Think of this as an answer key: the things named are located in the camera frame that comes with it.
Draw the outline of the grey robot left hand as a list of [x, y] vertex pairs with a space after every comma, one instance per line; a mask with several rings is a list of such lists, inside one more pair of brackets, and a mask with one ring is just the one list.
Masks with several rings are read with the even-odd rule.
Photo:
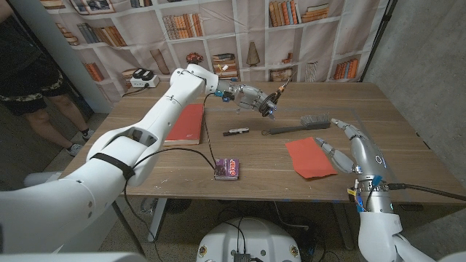
[[259, 112], [263, 117], [274, 119], [274, 111], [280, 92], [276, 91], [267, 95], [260, 89], [246, 84], [234, 84], [220, 80], [216, 95], [222, 94], [222, 101], [234, 101], [240, 108], [251, 109]]

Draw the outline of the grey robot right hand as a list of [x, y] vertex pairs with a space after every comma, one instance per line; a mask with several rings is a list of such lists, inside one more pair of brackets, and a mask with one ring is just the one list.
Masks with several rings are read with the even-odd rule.
[[343, 154], [322, 138], [314, 138], [316, 144], [327, 154], [331, 163], [345, 173], [354, 172], [358, 175], [387, 174], [387, 163], [378, 146], [361, 130], [352, 124], [332, 118], [331, 122], [342, 129], [351, 142], [351, 153], [356, 162]]

